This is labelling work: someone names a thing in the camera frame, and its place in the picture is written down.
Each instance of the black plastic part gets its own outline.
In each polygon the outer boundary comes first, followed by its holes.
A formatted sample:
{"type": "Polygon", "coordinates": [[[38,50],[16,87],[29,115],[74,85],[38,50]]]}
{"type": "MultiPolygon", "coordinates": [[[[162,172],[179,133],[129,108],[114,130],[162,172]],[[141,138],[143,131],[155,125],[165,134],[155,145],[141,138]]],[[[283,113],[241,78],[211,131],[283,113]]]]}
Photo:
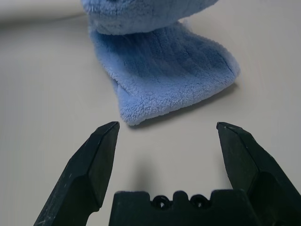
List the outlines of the black plastic part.
{"type": "Polygon", "coordinates": [[[211,206],[210,201],[201,194],[192,196],[190,202],[197,209],[208,209],[211,206]]]}
{"type": "Polygon", "coordinates": [[[154,198],[154,200],[151,202],[152,206],[159,209],[159,210],[167,210],[171,206],[170,200],[163,195],[157,196],[154,198]]]}
{"type": "Polygon", "coordinates": [[[301,196],[280,166],[240,127],[217,124],[228,177],[243,189],[265,226],[300,226],[301,196]]]}
{"type": "Polygon", "coordinates": [[[99,127],[72,156],[34,226],[85,226],[107,191],[119,123],[99,127]]]}
{"type": "Polygon", "coordinates": [[[196,208],[182,191],[174,193],[167,209],[154,201],[146,192],[116,193],[109,226],[261,226],[242,190],[214,191],[207,208],[196,208]]]}

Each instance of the folded towel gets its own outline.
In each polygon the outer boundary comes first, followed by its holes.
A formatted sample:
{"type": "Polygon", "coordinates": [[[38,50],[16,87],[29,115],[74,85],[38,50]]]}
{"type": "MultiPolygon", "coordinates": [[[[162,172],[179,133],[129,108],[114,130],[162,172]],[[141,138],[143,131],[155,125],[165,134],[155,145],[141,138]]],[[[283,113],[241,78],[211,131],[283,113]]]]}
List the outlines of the folded towel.
{"type": "Polygon", "coordinates": [[[122,36],[100,34],[92,25],[90,37],[129,125],[211,97],[239,73],[236,60],[222,45],[179,22],[122,36]]]}
{"type": "Polygon", "coordinates": [[[81,0],[102,34],[151,32],[195,14],[218,0],[81,0]]]}

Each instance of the blue towel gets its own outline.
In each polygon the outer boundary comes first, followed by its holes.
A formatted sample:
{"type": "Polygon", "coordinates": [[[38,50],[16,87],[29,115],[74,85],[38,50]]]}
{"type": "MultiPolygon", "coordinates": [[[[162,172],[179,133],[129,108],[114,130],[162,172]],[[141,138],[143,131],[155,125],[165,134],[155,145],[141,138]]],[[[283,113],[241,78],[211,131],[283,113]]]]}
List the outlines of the blue towel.
{"type": "Polygon", "coordinates": [[[218,0],[82,0],[91,26],[102,34],[151,32],[218,0]]]}
{"type": "Polygon", "coordinates": [[[211,97],[239,73],[236,60],[222,45],[179,22],[122,36],[91,29],[90,37],[112,78],[121,118],[129,125],[211,97]]]}
{"type": "Polygon", "coordinates": [[[82,0],[97,58],[127,124],[198,103],[234,82],[234,57],[177,22],[217,1],[82,0]]]}

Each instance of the tabletop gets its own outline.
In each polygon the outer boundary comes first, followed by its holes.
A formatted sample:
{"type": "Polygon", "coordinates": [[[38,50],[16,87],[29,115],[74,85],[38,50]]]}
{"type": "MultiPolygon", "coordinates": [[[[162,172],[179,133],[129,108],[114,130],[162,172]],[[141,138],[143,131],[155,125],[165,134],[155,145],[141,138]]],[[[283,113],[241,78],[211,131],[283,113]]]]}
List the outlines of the tabletop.
{"type": "Polygon", "coordinates": [[[106,198],[87,225],[108,225],[114,193],[210,198],[231,185],[218,121],[243,127],[301,191],[301,1],[222,0],[190,18],[237,59],[236,83],[199,104],[129,127],[98,63],[87,18],[0,30],[0,225],[33,225],[67,161],[99,126],[120,121],[106,198]]]}

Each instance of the white table surface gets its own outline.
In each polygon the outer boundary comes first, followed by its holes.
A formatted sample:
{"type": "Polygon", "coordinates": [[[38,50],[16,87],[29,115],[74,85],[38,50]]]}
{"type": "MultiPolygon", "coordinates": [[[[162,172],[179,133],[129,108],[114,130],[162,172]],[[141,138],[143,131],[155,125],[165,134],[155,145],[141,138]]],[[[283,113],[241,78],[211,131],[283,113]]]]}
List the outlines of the white table surface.
{"type": "MultiPolygon", "coordinates": [[[[231,188],[217,130],[251,132],[298,191],[301,138],[301,1],[221,0],[192,17],[194,32],[223,44],[241,75],[222,93],[137,128],[121,122],[103,208],[113,195],[184,190],[210,197],[231,188]]],[[[98,127],[120,121],[85,17],[0,30],[0,225],[33,225],[67,161],[98,127]]]]}

